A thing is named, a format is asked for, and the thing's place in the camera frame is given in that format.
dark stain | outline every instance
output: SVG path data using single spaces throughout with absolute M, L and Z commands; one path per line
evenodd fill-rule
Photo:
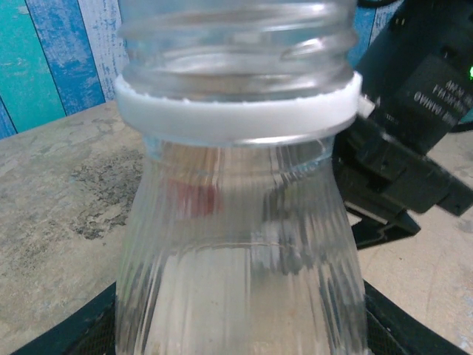
M 453 171 L 461 178 L 470 178 L 471 175 L 471 164 L 456 166 Z
M 473 152 L 465 152 L 465 158 L 468 161 L 473 161 Z
M 457 223 L 457 228 L 465 233 L 473 234 L 473 220 L 462 220 Z
M 46 153 L 48 153 L 48 151 L 50 151 L 50 150 L 51 150 L 51 146 L 46 146 L 46 147 L 44 147 L 43 149 L 39 149 L 39 152 L 40 152 L 41 154 L 46 154 Z
M 140 184 L 142 160 L 139 151 L 122 149 L 112 156 L 88 160 L 76 167 L 71 178 L 82 183 L 96 198 L 69 227 L 85 239 L 94 240 L 104 237 L 115 226 L 125 226 Z M 104 218 L 114 205 L 119 205 L 119 214 Z
M 70 239 L 70 232 L 55 220 L 40 224 L 31 223 L 31 220 L 28 217 L 24 220 L 24 225 L 17 229 L 17 233 L 21 233 L 22 237 L 5 248 L 8 254 L 15 256 L 10 265 L 11 269 L 21 275 L 36 270 L 41 261 L 46 260 L 51 245 Z

water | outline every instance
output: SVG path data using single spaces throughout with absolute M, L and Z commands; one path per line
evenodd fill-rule
M 308 264 L 276 243 L 189 247 L 168 257 L 144 354 L 362 354 L 348 351 L 349 330 L 336 316 L 356 307 L 332 310 L 343 295 L 331 267 Z

bottle neck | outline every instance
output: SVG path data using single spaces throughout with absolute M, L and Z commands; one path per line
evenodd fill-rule
M 329 163 L 334 137 L 285 146 L 186 146 L 145 137 L 151 163 L 176 175 L 178 180 L 198 179 L 208 184 L 216 176 L 287 175 L 297 179 L 322 163 Z
M 353 76 L 355 0 L 170 2 L 141 14 L 136 1 L 121 4 L 130 59 L 123 77 L 140 94 L 287 100 L 333 92 Z

ribbed bottle surface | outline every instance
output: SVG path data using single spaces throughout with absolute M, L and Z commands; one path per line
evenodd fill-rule
M 117 281 L 117 354 L 365 354 L 332 143 L 147 139 Z
M 356 0 L 120 0 L 130 63 L 123 77 L 153 97 L 300 98 L 344 87 Z

turquoise wood plank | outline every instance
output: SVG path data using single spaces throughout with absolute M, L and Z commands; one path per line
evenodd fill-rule
M 371 29 L 375 19 L 374 9 L 356 9 L 353 26 L 358 33 L 358 44 L 348 53 L 348 61 L 355 66 L 370 45 Z
M 78 0 L 106 101 L 115 98 L 113 82 L 128 63 L 117 0 Z
M 466 122 L 473 122 L 473 109 L 468 112 L 468 114 L 463 117 L 463 120 L 461 120 L 462 124 L 465 124 Z
M 380 7 L 376 10 L 375 20 L 373 22 L 371 31 L 370 43 L 372 43 L 376 39 L 376 37 L 383 30 L 384 26 L 386 26 L 388 21 L 392 18 L 392 15 L 394 15 L 395 11 L 401 4 L 402 1 L 397 1 L 394 4 L 385 7 Z
M 66 114 L 102 104 L 102 88 L 77 0 L 26 0 Z
M 10 115 L 8 115 L 8 112 L 3 105 L 3 100 L 0 98 L 0 139 L 10 137 L 14 134 L 16 134 L 15 127 L 10 120 Z
M 19 132 L 64 116 L 24 0 L 0 0 L 0 96 Z

